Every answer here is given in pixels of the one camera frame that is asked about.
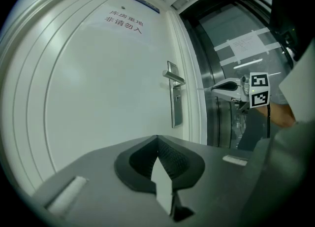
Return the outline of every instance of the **person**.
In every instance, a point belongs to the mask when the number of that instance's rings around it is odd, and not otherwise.
[[[311,39],[314,37],[312,14],[306,13],[310,7],[308,0],[272,0],[272,11],[269,28],[283,37],[283,42],[294,52],[294,59],[298,61]],[[267,117],[267,107],[256,108]],[[270,119],[282,127],[295,124],[293,112],[288,104],[280,105],[270,102]]]

